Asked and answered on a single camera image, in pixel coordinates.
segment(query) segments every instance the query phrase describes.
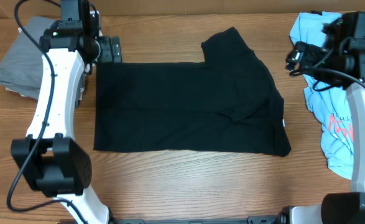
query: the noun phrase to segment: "black cable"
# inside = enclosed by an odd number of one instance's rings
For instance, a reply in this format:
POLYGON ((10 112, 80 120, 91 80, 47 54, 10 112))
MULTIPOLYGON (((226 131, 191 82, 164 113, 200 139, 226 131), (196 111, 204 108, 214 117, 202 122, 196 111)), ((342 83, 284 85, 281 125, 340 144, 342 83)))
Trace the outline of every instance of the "black cable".
POLYGON ((319 65, 321 65, 324 61, 326 61, 329 57, 330 57, 330 55, 333 53, 333 51, 334 51, 334 47, 332 47, 330 50, 329 50, 329 52, 327 52, 327 54, 318 62, 318 63, 316 63, 314 66, 313 66, 313 68, 317 68, 319 65))
POLYGON ((95 25, 97 25, 97 30, 98 30, 98 35, 99 35, 99 15, 98 15, 98 12, 97 12, 97 10, 96 10, 96 8, 95 8, 95 5, 92 3, 92 2, 90 2, 90 6, 94 9, 94 12, 95 12, 95 25))
POLYGON ((290 76, 292 76, 292 77, 298 76, 298 75, 294 75, 294 74, 292 75, 293 72, 299 73, 299 75, 301 75, 304 72, 309 72, 309 71, 326 72, 326 73, 334 74, 334 75, 337 75, 341 78, 345 78, 345 79, 348 79, 352 82, 355 82, 355 83, 357 83, 358 85, 360 85, 361 87, 363 87, 365 89, 365 84, 363 82, 361 82, 360 80, 358 80, 357 78, 354 78, 351 75, 345 74, 343 72, 339 72, 337 70, 329 69, 329 68, 302 68, 302 69, 298 69, 298 70, 294 70, 294 71, 290 72, 290 76))
MULTIPOLYGON (((80 213, 80 211, 77 209, 77 207, 72 204, 72 202, 66 200, 66 199, 58 199, 58 200, 51 200, 49 202, 44 202, 44 203, 41 203, 39 205, 35 205, 33 207, 29 207, 29 208, 15 208, 12 206, 12 203, 11 203, 11 198, 12 198, 12 195, 15 191, 15 188, 16 188, 16 185, 19 181, 19 179, 21 178, 22 174, 23 174, 23 171, 26 169, 26 166, 27 164, 29 163, 29 161, 31 160, 32 156, 35 154, 36 150, 37 150, 37 147, 39 145, 39 142, 40 140, 43 138, 43 135, 44 135, 44 131, 45 131, 45 128, 47 127, 48 125, 48 118, 49 118, 49 114, 50 114, 50 110, 51 110, 51 104, 52 104, 52 99, 53 99, 53 91, 54 91, 54 88, 55 88, 55 71, 53 69, 53 65, 52 65, 52 62, 49 58, 49 56, 47 55, 46 52, 44 52, 44 50, 41 48, 41 46, 39 45, 39 43, 37 43, 34 38, 26 31, 26 29, 23 27, 21 21, 19 20, 19 16, 18 16, 18 10, 19 10, 19 7, 25 3, 26 1, 28 0, 20 0, 16 6, 15 6, 15 10, 14 10, 14 15, 15 15, 15 20, 16 20, 16 23, 18 24, 18 26, 21 28, 21 30, 23 31, 23 33, 27 36, 27 38, 29 38, 32 43, 41 51, 41 53, 44 55, 45 59, 47 59, 48 63, 49 63, 49 66, 50 66, 50 70, 51 70, 51 87, 50 87, 50 94, 49 94, 49 100, 48 100, 48 104, 47 104, 47 109, 45 110, 45 115, 44 115, 44 120, 43 120, 43 123, 42 123, 42 127, 41 127, 41 130, 40 130, 40 133, 39 135, 37 136, 37 140, 36 142, 34 143, 33 145, 33 148, 32 150, 30 151, 30 153, 27 155, 23 165, 21 166, 21 168, 19 169, 19 172, 17 173, 14 181, 12 182, 12 185, 11 187, 9 188, 9 191, 8 191, 8 196, 7 196, 7 206, 10 210, 14 211, 14 212, 27 212, 27 211, 31 211, 31 210, 34 210, 34 209, 37 209, 37 208, 41 208, 41 207, 44 207, 44 206, 47 206, 47 205, 50 205, 50 204, 53 204, 53 203, 57 203, 57 202, 64 202, 64 203, 67 203, 68 206, 71 206, 72 209, 74 209, 75 213, 78 215, 78 218, 83 222, 83 223, 88 223, 87 221, 84 220, 83 218, 83 215, 80 213)), ((51 0, 44 0, 46 2, 49 2, 49 3, 52 3, 56 6, 60 6, 58 3, 56 2, 52 2, 51 0)))
POLYGON ((353 37, 345 37, 343 41, 340 42, 340 45, 338 46, 338 55, 342 56, 343 55, 343 48, 346 45, 346 43, 353 39, 353 37))
POLYGON ((318 81, 316 81, 316 82, 312 85, 312 89, 313 89, 314 91, 321 92, 321 91, 329 90, 329 89, 331 89, 331 88, 334 88, 334 87, 338 86, 338 84, 334 84, 334 85, 326 86, 326 87, 321 88, 321 89, 317 89, 317 88, 316 88, 316 86, 317 86, 319 83, 320 83, 320 81, 318 80, 318 81))

